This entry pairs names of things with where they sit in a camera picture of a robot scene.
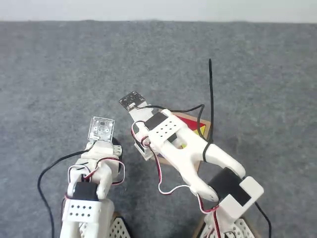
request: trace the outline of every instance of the cable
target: cable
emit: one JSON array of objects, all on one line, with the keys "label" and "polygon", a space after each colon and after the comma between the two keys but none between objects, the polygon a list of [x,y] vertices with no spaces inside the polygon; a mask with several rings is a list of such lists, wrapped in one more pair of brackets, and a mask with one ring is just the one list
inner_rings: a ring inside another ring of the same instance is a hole
[{"label": "cable", "polygon": [[67,171],[67,180],[68,180],[68,183],[70,183],[70,171],[72,170],[72,168],[77,168],[79,167],[79,169],[77,170],[80,170],[82,168],[86,169],[88,171],[88,174],[91,172],[90,169],[86,166],[86,165],[72,165],[68,168],[68,171]]},{"label": "cable", "polygon": [[205,210],[204,209],[204,204],[203,204],[203,200],[202,198],[199,196],[199,194],[197,194],[197,199],[198,199],[198,203],[199,203],[199,208],[200,208],[200,211],[204,214],[209,214],[210,212],[214,212],[215,210],[218,209],[219,205],[215,205],[213,208],[211,209],[208,209],[208,210]]},{"label": "cable", "polygon": [[256,207],[258,208],[258,210],[262,213],[262,215],[264,216],[264,218],[267,221],[268,224],[268,237],[271,238],[272,237],[272,224],[271,221],[269,220],[268,216],[265,214],[265,212],[262,210],[262,208],[260,207],[260,205],[258,204],[258,202],[254,203],[256,205]]},{"label": "cable", "polygon": [[236,234],[235,234],[233,231],[224,232],[225,235],[226,235],[227,233],[231,233],[231,234],[233,234],[233,237],[234,237],[234,238],[237,238]]},{"label": "cable", "polygon": [[214,224],[216,226],[217,236],[218,236],[218,238],[221,238],[216,211],[213,212],[213,219],[214,219]]},{"label": "cable", "polygon": [[163,176],[162,176],[162,170],[161,170],[161,167],[160,167],[160,164],[159,164],[159,159],[157,157],[157,155],[155,154],[154,150],[151,148],[150,146],[150,143],[149,143],[149,149],[151,150],[151,152],[153,153],[154,155],[154,158],[155,158],[155,162],[156,162],[156,165],[157,165],[157,170],[158,170],[158,178],[159,178],[159,182],[158,182],[158,190],[161,194],[163,195],[171,195],[175,190],[177,190],[178,188],[180,187],[187,187],[187,188],[190,188],[188,185],[184,184],[184,185],[179,185],[179,186],[176,186],[175,188],[173,188],[172,190],[168,191],[168,192],[163,192],[160,188],[160,185],[163,181]]},{"label": "cable", "polygon": [[[168,109],[168,108],[165,108],[165,107],[162,107],[162,106],[158,106],[158,105],[146,105],[146,106],[143,106],[143,107],[136,107],[136,109],[143,109],[143,108],[158,108],[158,109],[162,109],[162,110]],[[174,110],[174,109],[168,109],[168,110],[170,110],[172,113],[187,113],[187,112],[194,111],[194,110],[196,110],[198,108],[200,108],[200,110],[199,110],[199,113],[198,113],[198,116],[197,116],[197,132],[198,132],[198,135],[202,139],[205,140],[204,136],[202,135],[202,132],[200,131],[200,118],[201,118],[203,110],[205,108],[204,104],[199,104],[198,106],[195,106],[195,107],[190,108],[190,109],[185,109],[185,110]]]},{"label": "cable", "polygon": [[209,59],[209,89],[210,89],[210,106],[211,106],[211,126],[209,128],[208,143],[203,151],[203,161],[206,162],[206,152],[211,144],[213,144],[213,86],[212,86],[212,63]]},{"label": "cable", "polygon": [[205,236],[205,238],[210,238],[213,232],[214,232],[214,228],[210,230],[210,232]]},{"label": "cable", "polygon": [[63,161],[63,160],[66,160],[68,158],[71,158],[71,157],[74,157],[74,156],[77,156],[77,155],[81,155],[81,154],[84,154],[88,151],[91,150],[91,148],[94,146],[95,142],[92,144],[92,146],[90,148],[88,148],[87,150],[82,150],[82,151],[78,151],[78,152],[75,152],[75,153],[72,153],[70,155],[66,155],[66,156],[63,156],[61,158],[59,158],[58,160],[56,160],[54,163],[52,163],[50,166],[48,166],[47,168],[45,168],[41,174],[39,175],[39,178],[38,178],[38,183],[37,183],[37,188],[38,188],[38,191],[39,191],[39,194],[41,196],[41,199],[43,200],[48,212],[49,212],[49,216],[50,216],[50,221],[51,221],[51,237],[54,238],[54,235],[55,235],[55,230],[54,230],[54,218],[53,218],[53,214],[52,214],[52,211],[51,211],[51,208],[42,192],[42,189],[41,189],[41,180],[42,180],[42,177],[43,175],[48,171],[50,170],[52,167],[54,167],[55,165],[57,165],[59,162]]},{"label": "cable", "polygon": [[94,173],[98,170],[98,164],[99,162],[101,161],[104,161],[104,160],[110,160],[110,161],[117,161],[118,163],[120,163],[122,166],[123,166],[123,179],[121,181],[117,181],[117,182],[113,182],[112,185],[119,185],[119,184],[122,184],[124,179],[125,179],[125,165],[122,161],[120,161],[119,159],[117,158],[113,158],[113,157],[105,157],[105,158],[102,158],[102,159],[99,159],[96,163],[96,167],[95,167],[95,170],[93,170],[92,172],[90,172],[87,176],[84,177],[84,179],[90,179]]}]

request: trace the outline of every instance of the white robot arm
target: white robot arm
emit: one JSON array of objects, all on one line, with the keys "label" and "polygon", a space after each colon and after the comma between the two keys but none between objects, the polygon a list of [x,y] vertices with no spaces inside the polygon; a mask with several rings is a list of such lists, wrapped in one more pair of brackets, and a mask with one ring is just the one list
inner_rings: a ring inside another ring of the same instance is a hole
[{"label": "white robot arm", "polygon": [[62,217],[60,238],[106,238],[109,237],[114,204],[107,198],[116,180],[119,165],[120,145],[113,145],[114,121],[93,117],[89,132],[90,142],[76,164],[68,169],[68,189]]},{"label": "white robot arm", "polygon": [[200,205],[201,198],[219,202],[214,209],[202,209],[207,214],[206,224],[213,228],[216,227],[211,212],[217,210],[221,233],[218,237],[230,231],[233,223],[263,194],[263,188],[252,177],[244,177],[242,165],[215,144],[208,147],[206,162],[219,165],[223,170],[208,184],[205,183],[194,167],[197,161],[203,160],[203,150],[207,145],[204,139],[168,109],[153,113],[153,109],[137,92],[131,92],[119,102],[134,121],[131,133],[135,138],[135,147],[144,159],[154,156],[158,163],[156,155],[161,154],[179,171]]}]

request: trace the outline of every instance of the black cable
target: black cable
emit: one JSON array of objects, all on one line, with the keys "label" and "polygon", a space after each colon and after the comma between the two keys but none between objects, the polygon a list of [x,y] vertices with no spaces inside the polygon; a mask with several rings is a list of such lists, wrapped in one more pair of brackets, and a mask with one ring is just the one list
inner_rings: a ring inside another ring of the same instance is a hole
[{"label": "black cable", "polygon": [[[146,106],[143,106],[143,107],[136,107],[136,109],[143,109],[143,108],[158,108],[158,109],[169,109],[169,108],[165,108],[165,107],[162,107],[162,106],[158,106],[158,105],[146,105]],[[199,104],[198,106],[195,106],[193,108],[190,108],[190,109],[185,109],[185,110],[174,110],[174,109],[169,109],[172,113],[187,113],[187,112],[191,112],[191,111],[194,111],[196,109],[200,108],[199,110],[199,113],[198,113],[198,116],[197,116],[197,132],[198,132],[198,135],[205,140],[204,136],[202,135],[202,132],[200,131],[200,118],[202,116],[202,113],[203,113],[203,110],[205,108],[205,105],[204,104]]]},{"label": "black cable", "polygon": [[46,206],[46,208],[47,208],[47,210],[48,210],[48,212],[49,212],[49,216],[50,216],[51,230],[52,230],[52,232],[51,232],[52,238],[54,238],[54,236],[55,236],[55,231],[54,231],[54,218],[53,218],[53,214],[52,214],[51,208],[50,208],[50,206],[49,206],[49,204],[48,204],[48,202],[47,202],[47,200],[46,200],[46,198],[45,198],[45,196],[44,196],[44,194],[43,194],[43,192],[42,192],[42,189],[41,189],[41,180],[42,180],[42,177],[43,177],[43,175],[44,175],[48,170],[50,170],[52,167],[54,167],[55,165],[57,165],[59,162],[61,162],[61,161],[63,161],[63,160],[66,160],[66,159],[68,159],[68,158],[70,158],[70,157],[74,157],[74,156],[76,156],[76,155],[81,155],[81,154],[84,154],[84,153],[90,151],[91,148],[94,146],[94,144],[95,144],[95,142],[94,142],[93,145],[92,145],[89,149],[87,149],[87,150],[78,151],[78,152],[72,153],[72,154],[70,154],[70,155],[66,155],[66,156],[64,156],[64,157],[59,158],[59,159],[56,160],[54,163],[52,163],[50,166],[48,166],[47,168],[45,168],[45,169],[41,172],[41,174],[40,174],[40,176],[39,176],[39,178],[38,178],[38,191],[39,191],[39,194],[40,194],[40,196],[41,196],[41,199],[43,200],[43,202],[44,202],[44,204],[45,204],[45,206]]},{"label": "black cable", "polygon": [[264,216],[264,218],[267,221],[268,224],[268,237],[271,238],[272,237],[272,224],[271,221],[269,220],[269,218],[267,217],[267,215],[265,214],[265,212],[262,210],[262,208],[260,207],[260,205],[258,204],[258,202],[254,203],[256,205],[256,207],[258,208],[258,210],[262,213],[262,215]]},{"label": "black cable", "polygon": [[228,238],[228,236],[226,235],[227,233],[231,233],[233,234],[234,238],[237,238],[236,234],[233,231],[224,232],[226,238]]},{"label": "black cable", "polygon": [[211,125],[209,128],[209,138],[208,143],[203,151],[203,160],[206,162],[206,152],[211,144],[213,144],[213,86],[212,86],[212,64],[211,59],[209,59],[209,89],[210,89],[210,106],[211,106]]}]

